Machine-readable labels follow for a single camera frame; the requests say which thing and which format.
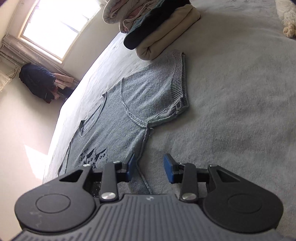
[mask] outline stack of folded clothes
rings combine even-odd
[[[143,60],[156,58],[199,18],[189,0],[109,0],[103,12],[106,23],[119,22],[125,47]]]

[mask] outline dark jacket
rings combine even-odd
[[[19,78],[34,95],[46,102],[54,99],[50,91],[54,89],[56,78],[47,69],[28,63],[22,67]]]

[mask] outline folded pink fabric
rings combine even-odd
[[[142,6],[136,8],[131,13],[124,17],[124,20],[119,23],[119,30],[122,33],[128,33],[132,26],[134,25],[135,21],[145,14],[147,14],[151,9],[155,7],[158,0],[147,1]]]
[[[73,81],[74,81],[74,78],[69,77],[69,76],[66,76],[66,75],[63,75],[63,74],[57,74],[57,73],[54,73],[53,75],[54,75],[58,80],[61,80],[61,81],[64,81],[64,82],[73,83]]]
[[[62,90],[66,88],[65,85],[59,84],[59,83],[57,83],[57,82],[54,82],[54,85],[55,85],[56,87],[59,87],[59,88],[62,89]]]
[[[58,93],[55,93],[55,92],[52,92],[52,91],[51,91],[51,93],[53,94],[55,100],[57,100],[59,98],[59,94]]]
[[[59,80],[59,79],[56,79],[54,83],[55,83],[55,84],[58,83],[58,84],[61,84],[61,85],[66,86],[66,87],[72,87],[72,86],[73,86],[72,83],[64,82],[64,81],[61,81],[61,80]]]
[[[120,0],[119,2],[117,2],[113,8],[111,8],[110,11],[110,17],[114,14],[115,11],[117,11],[118,9],[120,9],[128,0]]]

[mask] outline folded beige garment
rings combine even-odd
[[[61,80],[61,81],[64,81],[64,82],[73,83],[73,81],[74,81],[74,78],[69,77],[69,76],[66,76],[66,75],[63,75],[63,74],[57,74],[57,73],[54,73],[53,75],[54,75],[57,79],[59,79],[59,80]]]
[[[195,7],[186,4],[177,8],[153,33],[148,35],[136,48],[140,59],[152,60],[200,19]]]
[[[71,88],[73,83],[69,83],[69,82],[65,82],[65,81],[62,81],[62,80],[59,80],[59,79],[56,79],[56,81],[54,83],[58,83],[60,85],[64,85],[66,87],[69,87]]]
[[[55,85],[56,87],[59,87],[59,88],[62,89],[62,90],[66,88],[65,85],[59,84],[59,83],[57,82],[57,80],[54,82],[54,85]]]

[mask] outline gray knit sweater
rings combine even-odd
[[[139,159],[150,130],[188,108],[184,58],[177,50],[164,53],[107,91],[99,108],[81,121],[59,175],[83,164],[101,168],[108,161],[123,161],[130,152]],[[138,172],[126,188],[148,193]]]

